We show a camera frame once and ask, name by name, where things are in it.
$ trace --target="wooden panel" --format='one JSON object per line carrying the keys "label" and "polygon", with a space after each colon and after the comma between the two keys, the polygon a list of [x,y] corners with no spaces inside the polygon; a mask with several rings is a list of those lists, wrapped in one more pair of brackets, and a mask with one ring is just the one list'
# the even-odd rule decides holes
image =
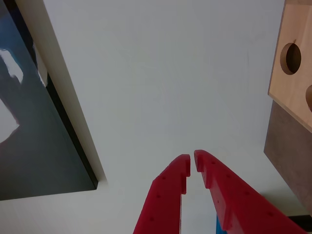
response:
{"label": "wooden panel", "polygon": [[312,134],[276,102],[264,153],[312,215]]}
{"label": "wooden panel", "polygon": [[[269,95],[312,132],[312,112],[306,101],[312,85],[312,6],[303,5],[310,2],[291,0],[285,5]],[[300,52],[288,50],[292,43]]]}

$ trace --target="wooden box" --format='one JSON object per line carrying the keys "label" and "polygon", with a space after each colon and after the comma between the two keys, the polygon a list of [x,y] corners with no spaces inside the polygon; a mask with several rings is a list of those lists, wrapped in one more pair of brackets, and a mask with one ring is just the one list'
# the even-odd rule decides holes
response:
{"label": "wooden box", "polygon": [[269,95],[312,132],[312,0],[286,0]]}

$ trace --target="framed picture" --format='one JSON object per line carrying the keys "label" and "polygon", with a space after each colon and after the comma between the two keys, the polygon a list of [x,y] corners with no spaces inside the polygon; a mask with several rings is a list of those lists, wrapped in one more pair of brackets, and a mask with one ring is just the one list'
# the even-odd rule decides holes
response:
{"label": "framed picture", "polygon": [[17,5],[0,0],[0,200],[97,185]]}

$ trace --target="small hole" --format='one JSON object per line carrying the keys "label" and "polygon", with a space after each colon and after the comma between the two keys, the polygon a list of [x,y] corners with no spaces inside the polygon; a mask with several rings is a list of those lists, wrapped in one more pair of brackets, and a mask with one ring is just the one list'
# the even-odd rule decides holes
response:
{"label": "small hole", "polygon": [[299,47],[294,43],[288,43],[281,52],[280,63],[282,70],[287,75],[295,74],[301,64],[301,52]]}
{"label": "small hole", "polygon": [[312,111],[312,85],[310,85],[306,90],[306,101],[310,111]]}

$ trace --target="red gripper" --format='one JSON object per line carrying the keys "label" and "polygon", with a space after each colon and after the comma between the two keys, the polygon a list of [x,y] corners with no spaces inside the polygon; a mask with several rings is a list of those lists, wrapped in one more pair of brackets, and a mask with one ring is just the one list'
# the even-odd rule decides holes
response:
{"label": "red gripper", "polygon": [[196,150],[194,155],[221,228],[228,234],[306,234],[210,153]]}
{"label": "red gripper", "polygon": [[180,155],[154,179],[134,234],[179,234],[181,194],[191,174],[190,155]]}

